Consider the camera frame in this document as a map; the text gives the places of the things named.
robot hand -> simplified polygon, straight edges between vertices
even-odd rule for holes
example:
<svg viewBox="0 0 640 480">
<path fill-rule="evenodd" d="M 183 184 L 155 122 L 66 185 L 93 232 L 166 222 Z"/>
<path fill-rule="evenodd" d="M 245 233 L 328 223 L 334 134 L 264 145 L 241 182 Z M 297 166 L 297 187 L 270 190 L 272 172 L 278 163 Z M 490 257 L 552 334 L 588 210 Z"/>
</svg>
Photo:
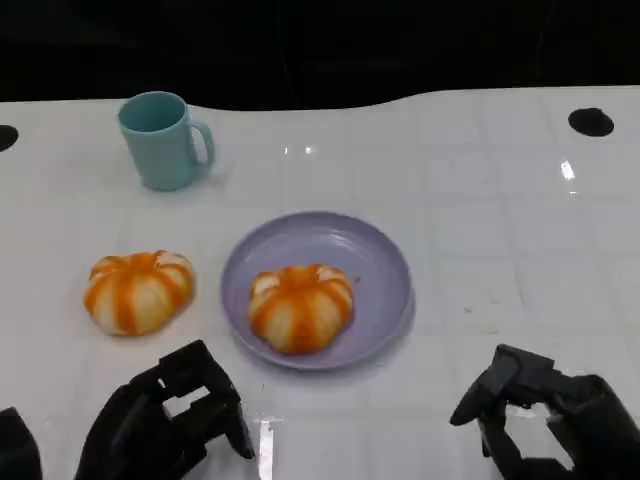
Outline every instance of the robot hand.
<svg viewBox="0 0 640 480">
<path fill-rule="evenodd" d="M 454 426 L 478 420 L 482 452 L 505 480 L 623 480 L 640 478 L 640 431 L 609 384 L 596 375 L 568 377 L 554 361 L 499 345 L 451 417 Z M 544 403 L 547 426 L 573 460 L 522 458 L 505 432 L 508 404 Z"/>
<path fill-rule="evenodd" d="M 208 395 L 167 413 L 166 400 L 200 387 Z M 254 457 L 238 392 L 199 340 L 115 391 L 89 431 L 75 479 L 178 480 L 222 434 L 238 454 Z M 42 480 L 38 446 L 14 408 L 0 412 L 0 478 Z"/>
</svg>

orange stripe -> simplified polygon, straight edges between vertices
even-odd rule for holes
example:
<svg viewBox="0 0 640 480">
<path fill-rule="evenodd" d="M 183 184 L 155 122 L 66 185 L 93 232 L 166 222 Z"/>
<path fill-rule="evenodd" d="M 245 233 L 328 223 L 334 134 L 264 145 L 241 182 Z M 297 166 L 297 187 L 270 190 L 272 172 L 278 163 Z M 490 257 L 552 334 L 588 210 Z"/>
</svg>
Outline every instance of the orange stripe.
<svg viewBox="0 0 640 480">
<path fill-rule="evenodd" d="M 116 257 L 114 255 L 106 256 L 102 260 L 107 260 L 109 262 L 113 262 L 113 263 L 116 263 L 116 264 L 121 265 L 121 266 L 125 266 L 127 264 L 127 261 L 123 257 Z"/>
<path fill-rule="evenodd" d="M 112 265 L 110 263 L 107 263 L 106 265 L 100 265 L 97 267 L 93 267 L 93 269 L 91 269 L 91 274 L 89 275 L 89 280 L 92 280 L 93 277 L 95 277 L 96 275 L 103 273 L 103 274 L 108 274 L 108 273 L 113 273 L 113 272 L 117 272 L 120 270 L 120 267 L 117 265 Z"/>
<path fill-rule="evenodd" d="M 193 274 L 189 271 L 189 269 L 184 265 L 180 265 L 179 263 L 165 263 L 160 265 L 158 270 L 162 271 L 166 268 L 171 268 L 177 272 L 180 272 L 182 278 L 184 279 L 184 284 L 186 285 L 188 295 L 191 295 L 191 292 L 193 291 Z"/>
<path fill-rule="evenodd" d="M 176 310 L 179 309 L 187 299 L 187 296 L 182 291 L 182 288 L 176 285 L 173 279 L 161 270 L 158 270 L 154 276 L 160 281 L 160 283 L 162 283 L 162 285 L 164 285 L 165 290 L 169 294 L 169 298 L 171 298 L 173 307 Z"/>
<path fill-rule="evenodd" d="M 89 287 L 89 289 L 87 290 L 87 293 L 85 293 L 84 306 L 91 315 L 93 315 L 93 311 L 96 308 L 96 302 L 98 300 L 98 295 L 100 294 L 100 291 L 105 286 L 105 284 L 112 278 L 113 277 L 111 277 L 110 275 L 105 275 L 104 277 L 99 278 L 91 287 Z"/>
<path fill-rule="evenodd" d="M 294 300 L 294 321 L 291 329 L 290 347 L 291 353 L 306 353 L 316 350 L 318 335 L 316 331 L 316 319 L 311 308 L 309 295 L 312 292 L 302 293 Z"/>
<path fill-rule="evenodd" d="M 131 294 L 133 292 L 134 275 L 123 272 L 115 284 L 113 293 L 113 311 L 116 323 L 124 333 L 134 335 L 137 332 L 136 319 L 131 311 Z"/>
<path fill-rule="evenodd" d="M 338 310 L 340 310 L 340 319 L 344 324 L 349 318 L 349 315 L 351 315 L 351 305 L 349 302 L 347 302 L 345 298 L 334 289 L 334 286 L 331 285 L 330 282 L 319 283 L 318 288 L 322 293 L 333 300 L 333 303 L 338 307 Z"/>
<path fill-rule="evenodd" d="M 250 318 L 251 328 L 258 335 L 262 337 L 266 336 L 267 327 L 269 325 L 269 311 L 277 305 L 279 300 L 280 295 L 275 293 L 260 305 L 255 312 L 253 312 L 253 318 Z"/>
</svg>

mug handle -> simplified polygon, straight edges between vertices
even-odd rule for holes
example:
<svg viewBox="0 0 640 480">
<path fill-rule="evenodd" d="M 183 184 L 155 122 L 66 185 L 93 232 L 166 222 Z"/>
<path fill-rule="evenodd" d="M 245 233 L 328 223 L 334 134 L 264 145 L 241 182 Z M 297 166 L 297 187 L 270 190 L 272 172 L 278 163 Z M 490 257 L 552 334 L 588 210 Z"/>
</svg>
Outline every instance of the mug handle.
<svg viewBox="0 0 640 480">
<path fill-rule="evenodd" d="M 200 165 L 203 170 L 208 170 L 213 165 L 213 135 L 211 135 L 209 125 L 201 120 L 189 120 L 189 126 L 198 130 L 202 135 L 204 146 L 207 148 L 207 161 Z"/>
</svg>

black background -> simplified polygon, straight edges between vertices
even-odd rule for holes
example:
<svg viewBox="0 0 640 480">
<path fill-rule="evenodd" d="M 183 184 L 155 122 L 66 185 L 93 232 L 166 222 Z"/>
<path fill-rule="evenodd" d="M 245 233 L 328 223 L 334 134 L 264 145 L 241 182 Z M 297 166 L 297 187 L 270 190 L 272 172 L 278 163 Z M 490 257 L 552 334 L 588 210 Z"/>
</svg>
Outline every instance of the black background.
<svg viewBox="0 0 640 480">
<path fill-rule="evenodd" d="M 226 109 L 433 90 L 640 83 L 611 0 L 2 0 L 0 101 L 169 90 Z"/>
</svg>

black circle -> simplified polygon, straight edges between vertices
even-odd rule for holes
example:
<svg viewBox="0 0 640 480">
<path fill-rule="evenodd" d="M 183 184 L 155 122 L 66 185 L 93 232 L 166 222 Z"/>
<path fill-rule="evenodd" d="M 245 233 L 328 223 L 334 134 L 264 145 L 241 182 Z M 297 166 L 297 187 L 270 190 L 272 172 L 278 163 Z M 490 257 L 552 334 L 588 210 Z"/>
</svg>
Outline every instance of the black circle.
<svg viewBox="0 0 640 480">
<path fill-rule="evenodd" d="M 580 108 L 569 115 L 569 125 L 587 137 L 606 137 L 613 132 L 613 120 L 599 108 Z"/>
<path fill-rule="evenodd" d="M 0 125 L 0 152 L 5 151 L 18 140 L 18 130 L 11 125 Z"/>
</svg>

